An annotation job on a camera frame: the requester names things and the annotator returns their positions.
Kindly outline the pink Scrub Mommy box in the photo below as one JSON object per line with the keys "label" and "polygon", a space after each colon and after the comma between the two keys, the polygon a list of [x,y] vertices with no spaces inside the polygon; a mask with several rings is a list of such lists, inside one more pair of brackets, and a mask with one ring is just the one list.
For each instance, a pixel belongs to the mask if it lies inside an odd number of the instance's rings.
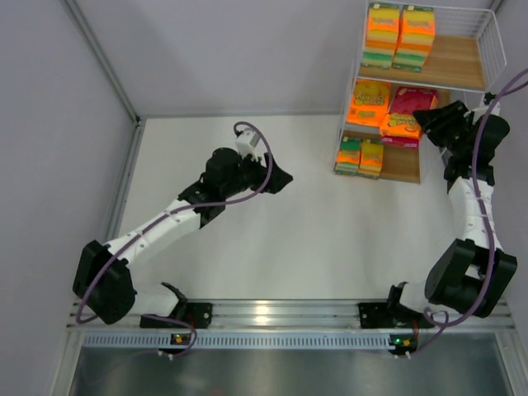
{"label": "pink Scrub Mommy box", "polygon": [[389,111],[379,126],[381,142],[406,149],[417,149],[422,129],[413,112],[436,109],[439,96],[435,89],[398,87]]}

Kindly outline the Scrub Daddy orange box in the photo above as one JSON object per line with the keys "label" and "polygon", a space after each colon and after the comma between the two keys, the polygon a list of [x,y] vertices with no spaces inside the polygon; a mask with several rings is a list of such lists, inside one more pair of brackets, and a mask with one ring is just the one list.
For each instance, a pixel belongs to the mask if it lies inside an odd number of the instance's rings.
{"label": "Scrub Daddy orange box", "polygon": [[379,127],[389,110],[390,92],[389,82],[358,78],[346,122]]}

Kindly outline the Sponge Daddy yellow sponge box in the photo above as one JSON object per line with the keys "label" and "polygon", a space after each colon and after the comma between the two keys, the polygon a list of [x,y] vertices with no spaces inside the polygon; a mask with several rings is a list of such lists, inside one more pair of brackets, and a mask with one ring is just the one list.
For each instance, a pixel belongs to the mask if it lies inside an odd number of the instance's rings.
{"label": "Sponge Daddy yellow sponge box", "polygon": [[364,177],[378,178],[383,167],[384,145],[368,139],[361,141],[358,173]]}

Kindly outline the green sponge orange pack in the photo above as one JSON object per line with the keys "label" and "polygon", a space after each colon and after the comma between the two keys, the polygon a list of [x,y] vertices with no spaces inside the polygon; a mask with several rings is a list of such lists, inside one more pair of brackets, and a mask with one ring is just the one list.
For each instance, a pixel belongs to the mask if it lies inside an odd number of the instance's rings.
{"label": "green sponge orange pack", "polygon": [[361,160],[361,140],[344,136],[339,144],[334,172],[356,175]]}

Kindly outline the yellow sponge pack green box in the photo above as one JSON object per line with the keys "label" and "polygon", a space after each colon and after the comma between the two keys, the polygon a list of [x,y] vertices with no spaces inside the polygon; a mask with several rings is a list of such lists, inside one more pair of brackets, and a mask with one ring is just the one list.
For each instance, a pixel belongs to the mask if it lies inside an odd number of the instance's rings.
{"label": "yellow sponge pack green box", "polygon": [[399,5],[389,2],[371,2],[365,26],[365,43],[361,65],[390,68],[399,36]]}

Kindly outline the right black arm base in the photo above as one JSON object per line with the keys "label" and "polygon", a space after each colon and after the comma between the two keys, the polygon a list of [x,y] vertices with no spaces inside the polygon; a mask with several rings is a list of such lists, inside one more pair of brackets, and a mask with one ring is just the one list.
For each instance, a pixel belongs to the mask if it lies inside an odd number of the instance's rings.
{"label": "right black arm base", "polygon": [[362,329],[395,329],[414,328],[429,329],[433,326],[422,313],[412,310],[400,303],[406,282],[392,285],[389,295],[382,302],[364,302],[358,304]]}

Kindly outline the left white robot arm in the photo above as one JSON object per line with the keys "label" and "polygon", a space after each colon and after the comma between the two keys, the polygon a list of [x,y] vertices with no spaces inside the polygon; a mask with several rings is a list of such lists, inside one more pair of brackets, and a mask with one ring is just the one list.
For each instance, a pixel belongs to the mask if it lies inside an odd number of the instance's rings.
{"label": "left white robot arm", "polygon": [[83,248],[74,294],[106,325],[129,314],[182,319],[186,296],[167,282],[139,285],[135,279],[139,270],[178,239],[204,228],[227,205],[242,202],[240,193],[276,194],[292,180],[269,153],[255,158],[231,148],[216,149],[199,179],[160,214],[119,238],[93,240]]}

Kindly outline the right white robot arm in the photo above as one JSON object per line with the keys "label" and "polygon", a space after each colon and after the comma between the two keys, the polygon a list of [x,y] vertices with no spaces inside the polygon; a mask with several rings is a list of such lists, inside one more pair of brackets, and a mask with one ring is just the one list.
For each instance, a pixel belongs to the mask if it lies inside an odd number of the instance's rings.
{"label": "right white robot arm", "polygon": [[472,111],[455,101],[413,113],[431,143],[449,154],[444,178],[456,237],[424,282],[392,286],[389,311],[399,320],[417,320],[427,304],[486,318],[516,272],[516,258],[504,252],[494,229],[491,161],[510,125],[488,108],[492,102],[485,98]]}

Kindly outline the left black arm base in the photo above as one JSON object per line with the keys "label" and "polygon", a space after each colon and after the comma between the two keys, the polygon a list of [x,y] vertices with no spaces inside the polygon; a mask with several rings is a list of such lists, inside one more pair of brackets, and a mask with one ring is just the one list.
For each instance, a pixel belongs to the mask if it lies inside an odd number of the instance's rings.
{"label": "left black arm base", "polygon": [[[174,319],[187,325],[192,326],[196,329],[208,328],[211,324],[213,314],[212,303],[196,303],[187,302],[181,307],[176,307],[175,311],[171,313],[168,318]],[[182,324],[176,324],[174,322],[167,322],[159,318],[150,318],[148,315],[142,315],[139,326],[141,328],[184,328]]]}

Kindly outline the middle wooden shelf board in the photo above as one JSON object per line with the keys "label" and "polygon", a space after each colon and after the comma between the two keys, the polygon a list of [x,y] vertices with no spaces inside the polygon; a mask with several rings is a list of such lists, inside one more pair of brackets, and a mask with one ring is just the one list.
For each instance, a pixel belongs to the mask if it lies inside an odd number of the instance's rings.
{"label": "middle wooden shelf board", "polygon": [[[395,83],[395,82],[390,82],[390,86],[391,86],[391,92],[390,92],[389,106],[390,106],[391,101],[394,99],[394,95],[398,87],[401,87],[401,86],[421,87],[421,86],[416,86],[416,85],[401,84],[401,83]],[[421,87],[421,88],[435,89],[439,92],[440,96],[439,96],[439,101],[438,101],[438,105],[436,108],[447,104],[450,100],[450,92],[445,89],[440,89],[437,87]],[[347,123],[348,111],[349,111],[349,107],[348,107],[346,117],[345,117],[344,130],[353,130],[357,132],[365,132],[369,134],[379,134],[380,135],[380,127],[369,127],[369,126],[364,126],[364,125],[356,125],[356,124]]]}

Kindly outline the wooden shelf board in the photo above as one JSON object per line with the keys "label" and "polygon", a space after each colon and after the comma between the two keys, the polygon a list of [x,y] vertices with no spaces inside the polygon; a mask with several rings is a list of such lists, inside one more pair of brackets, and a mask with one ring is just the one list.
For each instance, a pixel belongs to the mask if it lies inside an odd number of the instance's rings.
{"label": "wooden shelf board", "polygon": [[476,92],[488,87],[477,41],[459,36],[437,36],[420,73],[397,68],[361,66],[358,77]]}
{"label": "wooden shelf board", "polygon": [[[416,85],[401,84],[401,83],[395,83],[395,82],[390,82],[390,86],[391,86],[391,92],[390,92],[389,106],[390,106],[391,101],[394,99],[394,95],[398,87],[401,87],[401,86],[421,87],[421,86],[416,86]],[[440,89],[437,87],[421,87],[421,88],[435,89],[439,92],[440,96],[439,96],[439,101],[438,101],[438,105],[436,108],[447,104],[450,100],[450,92],[445,89]],[[356,125],[356,124],[347,123],[348,111],[349,111],[349,107],[348,107],[346,117],[345,117],[344,130],[353,130],[357,132],[365,132],[369,134],[379,134],[380,135],[380,127],[369,127],[369,126],[364,126],[364,125]]]}
{"label": "wooden shelf board", "polygon": [[[420,169],[420,152],[418,148],[401,148],[393,146],[391,144],[383,144],[380,140],[381,137],[379,134],[369,134],[353,130],[342,130],[338,140],[337,152],[339,149],[339,144],[344,136],[349,138],[360,139],[361,141],[363,139],[368,139],[375,142],[379,142],[384,146],[383,167],[379,177],[373,179],[382,179],[394,182],[407,182],[415,184],[421,183],[422,172]],[[359,173],[357,173],[356,175],[346,176],[364,177]]]}

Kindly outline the bottom wooden shelf board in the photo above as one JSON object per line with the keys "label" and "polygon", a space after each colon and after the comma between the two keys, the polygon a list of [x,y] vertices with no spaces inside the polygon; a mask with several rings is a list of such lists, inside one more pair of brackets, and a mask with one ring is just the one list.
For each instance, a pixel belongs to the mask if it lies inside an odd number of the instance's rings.
{"label": "bottom wooden shelf board", "polygon": [[[407,182],[415,184],[421,183],[422,172],[420,169],[420,152],[418,148],[401,148],[393,146],[391,144],[383,144],[380,140],[381,137],[379,134],[369,134],[353,130],[342,130],[338,140],[337,152],[339,149],[339,144],[344,136],[349,138],[360,139],[361,141],[363,139],[368,139],[375,142],[379,142],[384,146],[383,167],[379,177],[373,179],[382,179],[394,182]],[[357,173],[356,175],[346,176],[364,177],[359,173]]]}

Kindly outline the top wooden shelf board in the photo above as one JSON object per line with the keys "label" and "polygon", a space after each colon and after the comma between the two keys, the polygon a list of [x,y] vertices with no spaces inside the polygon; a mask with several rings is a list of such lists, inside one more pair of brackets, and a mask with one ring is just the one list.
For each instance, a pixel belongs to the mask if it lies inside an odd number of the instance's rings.
{"label": "top wooden shelf board", "polygon": [[358,77],[476,92],[488,87],[477,41],[459,36],[437,36],[420,73],[397,68],[361,66]]}

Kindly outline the aluminium mounting rail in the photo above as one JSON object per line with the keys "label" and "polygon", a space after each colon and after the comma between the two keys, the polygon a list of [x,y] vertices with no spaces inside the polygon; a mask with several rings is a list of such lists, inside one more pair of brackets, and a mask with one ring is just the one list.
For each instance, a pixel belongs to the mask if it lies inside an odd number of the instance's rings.
{"label": "aluminium mounting rail", "polygon": [[[189,302],[213,305],[213,314],[209,329],[362,329],[358,304],[364,302],[382,302],[383,300],[360,299],[190,299]],[[90,323],[77,324],[75,314],[78,302],[75,302],[66,324],[67,330],[137,330],[140,313],[132,313],[109,327],[100,319]],[[515,329],[510,309],[505,301],[499,301],[487,318],[471,317],[466,319],[454,331],[484,332]]]}

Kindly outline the corner aluminium frame post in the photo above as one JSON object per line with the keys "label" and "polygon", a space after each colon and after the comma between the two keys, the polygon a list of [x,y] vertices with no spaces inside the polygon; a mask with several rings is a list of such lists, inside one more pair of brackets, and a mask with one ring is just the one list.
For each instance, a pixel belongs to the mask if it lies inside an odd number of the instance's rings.
{"label": "corner aluminium frame post", "polygon": [[107,82],[110,84],[113,92],[117,96],[120,104],[124,108],[127,116],[130,118],[134,125],[138,125],[141,121],[141,117],[135,110],[132,101],[130,100],[125,88],[119,79],[117,72],[111,61],[106,54],[101,42],[97,38],[94,29],[92,28],[89,20],[87,19],[82,8],[79,6],[77,1],[64,0],[61,1],[66,11],[69,13],[73,20],[73,24],[79,30],[79,33],[83,37],[87,47],[89,48],[92,55],[95,57],[96,62],[102,70]]}

